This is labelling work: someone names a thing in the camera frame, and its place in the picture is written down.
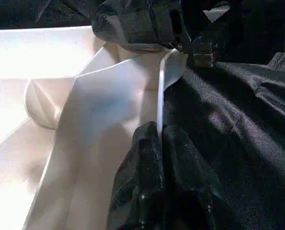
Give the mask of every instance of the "wrinkled fabric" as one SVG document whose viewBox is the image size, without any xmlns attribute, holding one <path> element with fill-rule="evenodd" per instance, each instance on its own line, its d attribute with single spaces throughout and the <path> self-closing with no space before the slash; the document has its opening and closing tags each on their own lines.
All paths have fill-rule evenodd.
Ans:
<svg viewBox="0 0 285 230">
<path fill-rule="evenodd" d="M 285 229 L 284 54 L 187 69 L 165 91 L 164 124 L 188 133 L 242 229 Z"/>
<path fill-rule="evenodd" d="M 159 44 L 191 53 L 193 44 L 187 39 L 195 40 L 209 25 L 202 9 L 210 10 L 217 2 L 105 0 L 97 8 L 92 28 L 100 39 L 124 47 L 151 49 Z M 240 17 L 229 16 L 233 41 L 227 36 L 226 51 L 218 57 L 220 61 L 267 64 L 276 52 L 284 51 L 285 0 L 242 1 L 241 10 L 234 14 Z M 137 47 L 137 44 L 148 46 Z"/>
<path fill-rule="evenodd" d="M 114 179 L 108 230 L 241 229 L 221 183 L 187 133 L 139 127 Z"/>
<path fill-rule="evenodd" d="M 103 0 L 0 0 L 0 29 L 90 25 Z"/>
</svg>

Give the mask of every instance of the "gloved hand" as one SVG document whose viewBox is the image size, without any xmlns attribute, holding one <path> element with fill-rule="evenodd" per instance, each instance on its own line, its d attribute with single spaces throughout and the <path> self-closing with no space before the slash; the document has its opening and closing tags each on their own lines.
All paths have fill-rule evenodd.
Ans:
<svg viewBox="0 0 285 230">
<path fill-rule="evenodd" d="M 176 126 L 139 127 L 114 179 L 107 230 L 242 229 L 216 173 Z"/>
</svg>

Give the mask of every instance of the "black satin cloth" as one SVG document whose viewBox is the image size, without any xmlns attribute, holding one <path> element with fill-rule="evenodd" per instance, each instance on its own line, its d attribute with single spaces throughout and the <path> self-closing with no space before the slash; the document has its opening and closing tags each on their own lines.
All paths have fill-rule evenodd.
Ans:
<svg viewBox="0 0 285 230">
<path fill-rule="evenodd" d="M 165 125 L 188 133 L 241 229 L 285 230 L 284 54 L 187 69 L 164 97 Z"/>
<path fill-rule="evenodd" d="M 0 29 L 90 25 L 103 0 L 0 0 Z"/>
<path fill-rule="evenodd" d="M 285 230 L 285 55 L 187 69 L 138 128 L 107 230 Z"/>
<path fill-rule="evenodd" d="M 178 126 L 139 127 L 114 179 L 107 230 L 240 229 L 214 170 Z"/>
</svg>

